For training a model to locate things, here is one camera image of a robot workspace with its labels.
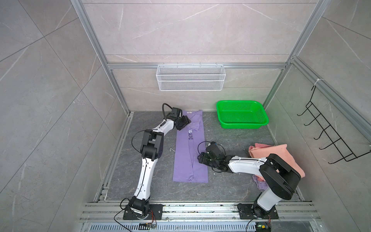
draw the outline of red wire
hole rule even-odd
[[[151,214],[152,214],[152,222],[151,222],[151,224],[153,223],[153,211],[151,210]]]
[[[156,222],[156,224],[157,224],[156,217],[153,216],[153,211],[152,211],[152,210],[151,210],[151,212],[152,212],[152,222],[153,222],[153,218],[154,218],[154,219],[155,219],[155,222]]]

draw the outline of metal vent grate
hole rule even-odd
[[[139,222],[120,222],[132,232],[149,231],[148,228],[139,226]],[[214,232],[239,232],[246,231],[248,222],[159,222],[156,229],[152,232],[193,232],[193,231],[214,231]],[[98,223],[91,224],[90,232],[124,232],[127,231],[117,223]],[[255,222],[251,222],[247,231],[255,231]]]
[[[161,91],[221,90],[226,73],[223,65],[158,65]]]

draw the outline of purple t-shirt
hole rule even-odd
[[[191,123],[177,131],[173,181],[208,183],[207,166],[197,159],[197,146],[205,141],[202,111],[183,111],[183,115],[187,115]],[[205,144],[201,144],[199,150],[205,152]]]

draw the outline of green plastic basket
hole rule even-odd
[[[220,125],[226,129],[258,129],[269,119],[257,101],[218,101],[216,103]]]

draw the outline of gray floor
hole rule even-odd
[[[162,112],[135,112],[127,138],[124,142],[114,171],[107,200],[131,198],[138,184],[141,170],[141,155],[131,146],[133,135],[144,129],[154,128],[163,119]],[[247,156],[247,150],[254,143],[273,144],[267,127],[260,129],[223,129],[216,112],[203,113],[205,140],[223,145],[227,155]],[[142,140],[139,133],[133,140],[139,149]],[[173,182],[176,129],[164,139],[164,151],[159,159],[151,184],[151,200],[194,200],[194,201],[251,201],[260,191],[253,182],[252,175],[246,173],[215,173],[209,168],[209,183]],[[291,201],[298,201],[294,195]]]

